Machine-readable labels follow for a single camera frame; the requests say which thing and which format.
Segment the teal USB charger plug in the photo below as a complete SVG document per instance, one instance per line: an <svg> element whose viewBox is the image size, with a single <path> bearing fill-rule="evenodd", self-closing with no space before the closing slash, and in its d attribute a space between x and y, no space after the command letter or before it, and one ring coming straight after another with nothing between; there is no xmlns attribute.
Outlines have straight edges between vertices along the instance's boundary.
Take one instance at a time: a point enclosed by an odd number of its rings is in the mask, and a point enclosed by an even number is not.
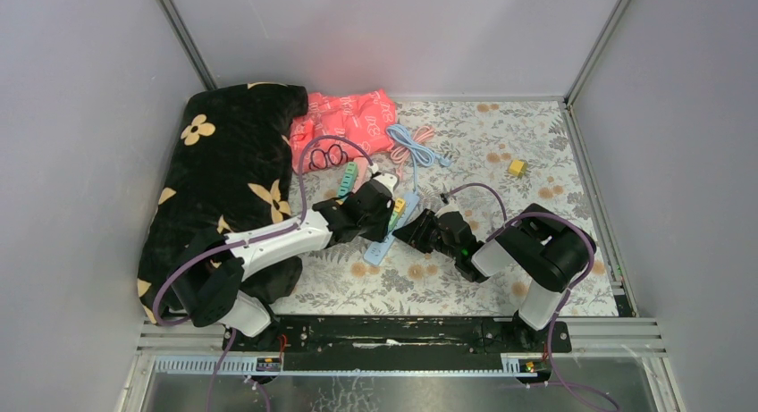
<svg viewBox="0 0 758 412"><path fill-rule="evenodd" d="M340 184L340 187L338 188L338 195L339 196L343 196L343 195L346 195L346 194L350 193L353 190L354 182L355 182L354 179L344 180Z"/></svg>

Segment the yellow charger plug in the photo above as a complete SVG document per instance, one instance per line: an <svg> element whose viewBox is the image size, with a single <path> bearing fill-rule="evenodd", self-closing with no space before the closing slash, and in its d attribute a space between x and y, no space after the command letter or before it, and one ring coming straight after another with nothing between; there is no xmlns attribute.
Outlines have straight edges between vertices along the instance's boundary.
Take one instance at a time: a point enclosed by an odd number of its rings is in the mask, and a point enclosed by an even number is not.
<svg viewBox="0 0 758 412"><path fill-rule="evenodd" d="M527 162L520 159L513 159L509 165L508 173L516 178L522 178L526 174Z"/></svg>
<svg viewBox="0 0 758 412"><path fill-rule="evenodd" d="M395 214L402 214L406 206L406 201L403 198L398 198L395 201L393 212Z"/></svg>

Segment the light blue power strip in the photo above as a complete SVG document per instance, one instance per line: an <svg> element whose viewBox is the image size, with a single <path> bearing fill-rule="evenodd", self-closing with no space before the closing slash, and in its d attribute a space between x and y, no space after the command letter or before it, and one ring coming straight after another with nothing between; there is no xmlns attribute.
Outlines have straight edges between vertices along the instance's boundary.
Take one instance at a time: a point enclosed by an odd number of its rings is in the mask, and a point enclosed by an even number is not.
<svg viewBox="0 0 758 412"><path fill-rule="evenodd" d="M414 192L409 191L405 193L401 198L406 201L406 206L402 214L399 214L399 219L395 228L392 231L388 231L387 235L381 242L372 242L363 255L363 260L374 266L378 266L382 263L385 256L388 254L392 243L395 241L393 232L402 227L413 214L417 204L420 201L420 196Z"/></svg>

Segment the light green USB charger plug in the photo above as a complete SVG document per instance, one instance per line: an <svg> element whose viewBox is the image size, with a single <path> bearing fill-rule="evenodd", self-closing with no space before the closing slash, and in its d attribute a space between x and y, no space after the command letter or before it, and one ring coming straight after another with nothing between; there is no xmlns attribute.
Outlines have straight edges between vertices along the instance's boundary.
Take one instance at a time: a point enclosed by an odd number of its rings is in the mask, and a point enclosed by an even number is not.
<svg viewBox="0 0 758 412"><path fill-rule="evenodd" d="M343 180L346 182L353 182L357 178L358 165L350 161L345 165L345 171L343 174Z"/></svg>

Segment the pink power strip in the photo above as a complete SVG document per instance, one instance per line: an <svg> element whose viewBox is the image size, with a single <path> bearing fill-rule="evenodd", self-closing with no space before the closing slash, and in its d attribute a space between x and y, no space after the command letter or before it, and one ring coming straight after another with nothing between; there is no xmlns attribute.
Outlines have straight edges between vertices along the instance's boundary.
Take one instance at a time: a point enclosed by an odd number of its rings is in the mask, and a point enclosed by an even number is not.
<svg viewBox="0 0 758 412"><path fill-rule="evenodd" d="M368 173L369 163L368 163L367 159L364 158L364 157L362 157L362 156L361 157L356 157L352 161L355 162L358 165L358 174L357 174L357 178L355 179L354 187L353 187L353 190L352 190L352 192L355 192L355 191L357 191L361 187L361 185L366 180L366 175Z"/></svg>

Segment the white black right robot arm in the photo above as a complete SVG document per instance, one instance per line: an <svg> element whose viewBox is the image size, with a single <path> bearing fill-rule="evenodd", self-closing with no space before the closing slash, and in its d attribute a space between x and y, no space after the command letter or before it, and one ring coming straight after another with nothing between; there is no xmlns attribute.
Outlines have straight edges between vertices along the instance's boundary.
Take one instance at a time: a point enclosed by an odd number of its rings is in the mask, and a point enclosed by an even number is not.
<svg viewBox="0 0 758 412"><path fill-rule="evenodd" d="M518 265L530 277L526 298L515 312L512 337L534 351L548 339L547 326L559 312L571 283L594 265L591 236L546 208L532 204L492 238L479 240L457 205L424 210L392 235L422 253L452 259L468 281L482 283Z"/></svg>

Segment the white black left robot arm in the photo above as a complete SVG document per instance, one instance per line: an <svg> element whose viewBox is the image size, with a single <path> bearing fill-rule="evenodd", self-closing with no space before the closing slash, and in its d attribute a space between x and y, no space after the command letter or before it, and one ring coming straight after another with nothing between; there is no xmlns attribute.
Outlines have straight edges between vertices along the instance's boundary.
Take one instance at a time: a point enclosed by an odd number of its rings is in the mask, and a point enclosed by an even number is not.
<svg viewBox="0 0 758 412"><path fill-rule="evenodd" d="M328 199L300 218L252 231L199 234L180 258L170 286L198 328L222 324L242 333L257 350L277 338L274 314L263 301L244 293L241 284L291 257L319 251L360 237L383 240L395 205L396 175L380 172L343 201Z"/></svg>

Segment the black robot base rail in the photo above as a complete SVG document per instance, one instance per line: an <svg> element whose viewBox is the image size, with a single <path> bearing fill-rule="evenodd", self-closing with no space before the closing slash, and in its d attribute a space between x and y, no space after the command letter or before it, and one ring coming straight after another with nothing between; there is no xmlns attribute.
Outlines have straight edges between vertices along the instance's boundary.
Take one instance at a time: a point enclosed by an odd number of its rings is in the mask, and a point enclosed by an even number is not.
<svg viewBox="0 0 758 412"><path fill-rule="evenodd" d="M324 351L338 345L463 347L473 352L569 353L572 343L563 322L536 331L510 318L484 316L281 315L264 332L232 337L233 351Z"/></svg>

